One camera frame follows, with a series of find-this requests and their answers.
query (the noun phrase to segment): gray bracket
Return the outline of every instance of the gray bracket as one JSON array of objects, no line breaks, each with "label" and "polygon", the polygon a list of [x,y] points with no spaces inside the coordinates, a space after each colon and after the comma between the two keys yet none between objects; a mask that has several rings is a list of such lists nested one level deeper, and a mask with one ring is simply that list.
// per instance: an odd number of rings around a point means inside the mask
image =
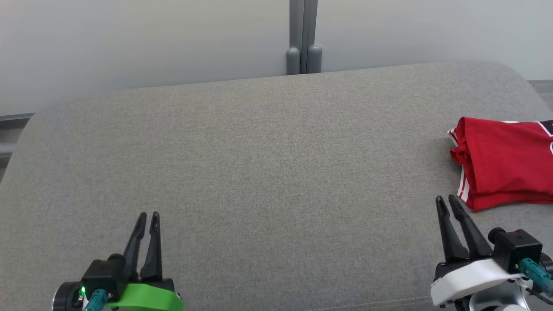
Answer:
[{"label": "gray bracket", "polygon": [[315,45],[318,0],[290,0],[290,48],[286,74],[321,72],[322,48]]}]

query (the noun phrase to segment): folded shirt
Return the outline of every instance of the folded shirt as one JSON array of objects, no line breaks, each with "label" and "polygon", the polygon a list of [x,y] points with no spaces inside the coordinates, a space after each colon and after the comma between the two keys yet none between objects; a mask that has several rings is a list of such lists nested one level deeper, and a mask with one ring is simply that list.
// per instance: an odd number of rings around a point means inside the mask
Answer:
[{"label": "folded shirt", "polygon": [[473,211],[500,204],[553,203],[553,120],[491,121],[462,117],[448,131],[462,165],[457,195]]}]

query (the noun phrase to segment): teal cable connector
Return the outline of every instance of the teal cable connector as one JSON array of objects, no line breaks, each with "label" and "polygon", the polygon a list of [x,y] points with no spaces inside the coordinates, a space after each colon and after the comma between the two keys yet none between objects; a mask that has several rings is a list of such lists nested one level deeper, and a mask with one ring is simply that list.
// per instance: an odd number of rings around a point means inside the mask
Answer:
[{"label": "teal cable connector", "polygon": [[107,292],[103,289],[97,289],[94,291],[88,304],[84,308],[84,311],[102,311],[103,307],[107,303]]},{"label": "teal cable connector", "polygon": [[530,258],[524,258],[518,267],[525,276],[536,282],[541,290],[549,297],[553,297],[553,281],[551,275],[544,271],[537,263]]}]

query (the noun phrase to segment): white wall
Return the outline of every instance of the white wall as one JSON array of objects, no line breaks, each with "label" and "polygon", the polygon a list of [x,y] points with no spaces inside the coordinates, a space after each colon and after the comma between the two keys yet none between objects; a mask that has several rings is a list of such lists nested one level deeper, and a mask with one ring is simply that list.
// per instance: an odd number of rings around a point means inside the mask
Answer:
[{"label": "white wall", "polygon": [[553,79],[551,0],[319,0],[322,71],[440,60]]},{"label": "white wall", "polygon": [[288,1],[0,0],[0,115],[127,87],[284,75]]}]

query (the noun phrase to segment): gray fabric surface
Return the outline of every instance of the gray fabric surface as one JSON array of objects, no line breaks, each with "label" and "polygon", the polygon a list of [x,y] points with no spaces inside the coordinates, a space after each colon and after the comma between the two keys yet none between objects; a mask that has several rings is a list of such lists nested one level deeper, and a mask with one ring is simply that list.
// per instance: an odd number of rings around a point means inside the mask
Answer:
[{"label": "gray fabric surface", "polygon": [[[434,198],[459,184],[446,131],[461,116],[553,113],[489,63],[124,90],[48,108],[0,184],[0,306],[47,309],[59,284],[123,251],[139,212],[157,210],[164,272],[188,310],[432,309]],[[473,218],[484,232],[524,228],[553,255],[552,206]]]}]

